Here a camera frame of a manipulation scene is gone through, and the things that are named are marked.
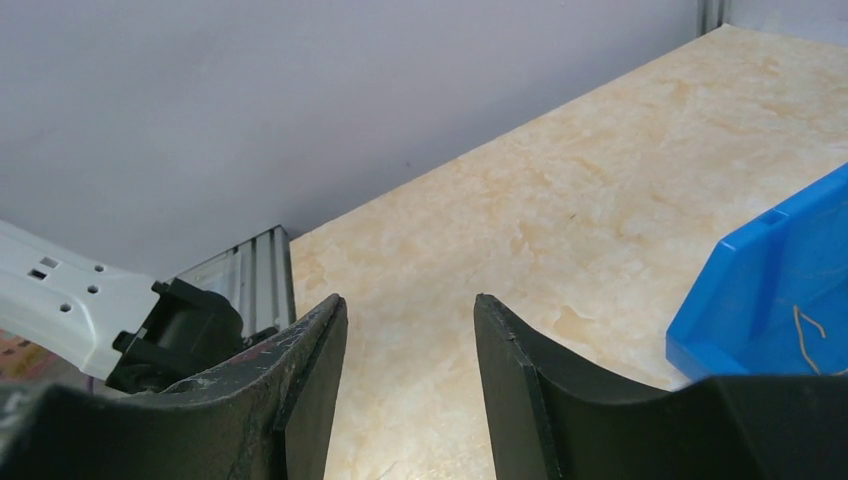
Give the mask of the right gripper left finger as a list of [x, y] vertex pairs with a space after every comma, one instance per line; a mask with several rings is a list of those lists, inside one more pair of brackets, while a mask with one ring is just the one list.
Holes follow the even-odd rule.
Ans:
[[320, 479], [348, 328], [330, 295], [301, 320], [155, 394], [1, 389], [5, 479]]

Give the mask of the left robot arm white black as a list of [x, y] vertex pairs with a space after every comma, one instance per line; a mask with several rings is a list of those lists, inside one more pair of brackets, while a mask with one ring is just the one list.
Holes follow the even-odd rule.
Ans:
[[1, 328], [128, 394], [161, 392], [245, 347], [224, 296], [89, 259], [7, 222]]

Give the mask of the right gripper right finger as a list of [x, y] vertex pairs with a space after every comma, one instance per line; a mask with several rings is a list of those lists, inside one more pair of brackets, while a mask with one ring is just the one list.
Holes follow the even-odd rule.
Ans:
[[847, 381], [713, 376], [676, 391], [607, 370], [489, 294], [473, 309], [500, 479], [843, 479]]

